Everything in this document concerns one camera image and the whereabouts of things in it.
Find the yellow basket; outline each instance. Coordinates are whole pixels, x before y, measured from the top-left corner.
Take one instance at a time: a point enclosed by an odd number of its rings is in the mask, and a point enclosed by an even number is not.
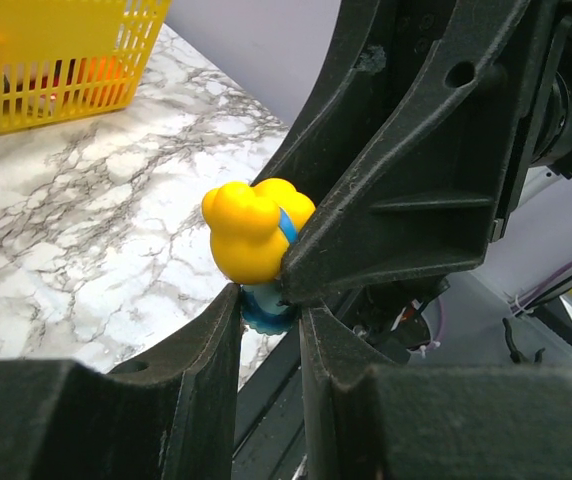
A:
[[[0,0],[0,133],[126,107],[172,0]]]

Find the wire bundle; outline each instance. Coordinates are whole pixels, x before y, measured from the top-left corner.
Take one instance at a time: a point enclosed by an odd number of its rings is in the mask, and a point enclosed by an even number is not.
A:
[[[426,309],[427,306],[428,302],[422,304],[417,310],[416,314],[418,313],[419,315],[421,315],[421,313]],[[395,321],[396,325],[399,323],[400,318],[398,318]],[[430,325],[427,323],[426,326],[428,327],[428,331],[430,332],[430,338],[431,338],[430,343],[428,345],[421,345],[417,350],[410,350],[410,349],[408,350],[410,353],[419,354],[423,358],[426,358],[426,352],[436,350],[441,346],[444,334],[446,332],[446,312],[444,309],[444,302],[442,301],[441,297],[437,297],[437,333],[433,336],[433,332],[430,328]]]
[[[523,295],[516,295],[511,303],[511,312],[517,316],[526,312],[544,293],[549,292],[572,275],[572,261],[555,270],[548,278]]]

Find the marble countertop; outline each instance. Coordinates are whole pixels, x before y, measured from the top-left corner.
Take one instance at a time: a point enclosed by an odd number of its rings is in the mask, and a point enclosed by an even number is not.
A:
[[[285,133],[164,27],[126,110],[0,136],[0,358],[108,371],[196,317],[226,283],[201,198]],[[278,340],[244,335],[240,382]]]

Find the white wall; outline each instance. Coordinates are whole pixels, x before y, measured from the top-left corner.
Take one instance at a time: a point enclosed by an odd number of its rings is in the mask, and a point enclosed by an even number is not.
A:
[[[490,245],[475,273],[514,298],[572,261],[572,179],[561,179],[520,206],[506,236]]]
[[[166,23],[292,124],[319,75],[340,0],[175,0]]]

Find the plastic part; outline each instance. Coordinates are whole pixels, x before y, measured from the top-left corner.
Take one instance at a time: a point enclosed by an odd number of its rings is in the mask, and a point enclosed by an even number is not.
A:
[[[126,107],[171,0],[0,0],[0,133]]]
[[[528,364],[531,361],[524,355],[522,352],[519,351],[517,346],[515,345],[515,341],[513,340],[513,328],[510,325],[510,320],[507,318],[502,319],[502,324],[504,325],[504,339],[506,341],[506,346],[508,347],[508,351],[510,352],[510,359],[515,364]],[[533,360],[533,364],[539,365],[542,363],[544,359],[544,352],[546,348],[540,348],[535,352],[535,359]]]
[[[359,7],[342,5],[313,94],[258,177],[321,202],[284,257],[290,302],[478,266],[507,216],[496,221],[509,163],[530,160],[556,2]]]

